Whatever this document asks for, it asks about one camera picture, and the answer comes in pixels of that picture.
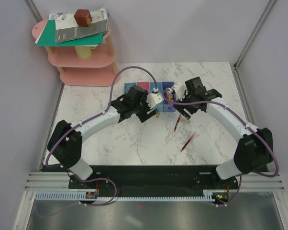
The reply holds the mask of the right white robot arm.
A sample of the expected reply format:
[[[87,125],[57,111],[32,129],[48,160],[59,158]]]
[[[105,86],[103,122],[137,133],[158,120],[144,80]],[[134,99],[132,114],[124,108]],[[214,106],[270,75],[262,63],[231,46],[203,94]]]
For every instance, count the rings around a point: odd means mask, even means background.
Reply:
[[[201,110],[215,118],[237,142],[233,158],[217,166],[216,173],[210,176],[214,188],[222,188],[230,177],[258,173],[274,160],[271,131],[244,121],[216,89],[207,90],[199,77],[177,82],[171,89],[177,96],[173,107],[186,119]]]

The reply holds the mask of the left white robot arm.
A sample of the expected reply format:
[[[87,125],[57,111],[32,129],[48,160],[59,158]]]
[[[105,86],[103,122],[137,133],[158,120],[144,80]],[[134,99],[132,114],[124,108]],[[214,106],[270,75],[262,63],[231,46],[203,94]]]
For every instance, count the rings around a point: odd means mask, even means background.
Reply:
[[[73,172],[79,183],[85,188],[92,188],[96,183],[93,169],[81,156],[82,144],[99,131],[129,119],[135,114],[143,123],[153,117],[156,105],[163,101],[161,93],[154,89],[149,93],[133,85],[126,94],[111,101],[104,110],[90,118],[68,123],[61,120],[55,126],[48,142],[47,150],[63,168]]]

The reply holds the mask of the pastel four-compartment drawer organizer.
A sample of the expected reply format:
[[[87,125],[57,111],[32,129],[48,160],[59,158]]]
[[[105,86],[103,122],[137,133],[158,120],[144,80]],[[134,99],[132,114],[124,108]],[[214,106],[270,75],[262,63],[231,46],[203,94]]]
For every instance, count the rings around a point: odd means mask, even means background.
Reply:
[[[137,85],[144,90],[147,90],[149,93],[153,91],[153,88],[155,87],[155,83],[148,82],[148,81],[142,81],[142,82],[128,82],[124,84],[124,93],[127,93],[128,90],[134,86]],[[164,91],[167,88],[171,88],[174,85],[173,81],[158,81],[157,86],[159,89],[159,92]],[[167,101],[163,101],[162,103],[159,103],[156,106],[158,112],[163,112],[163,113],[170,113],[170,112],[175,112],[175,108],[173,107],[172,104],[169,104]]]

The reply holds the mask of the pink-capped clear tube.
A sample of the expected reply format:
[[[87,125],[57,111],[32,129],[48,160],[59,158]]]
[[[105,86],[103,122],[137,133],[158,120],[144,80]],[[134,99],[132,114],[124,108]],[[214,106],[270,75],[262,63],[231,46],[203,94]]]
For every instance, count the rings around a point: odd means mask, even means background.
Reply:
[[[165,96],[169,101],[174,101],[174,92],[171,88],[167,87],[165,89]]]

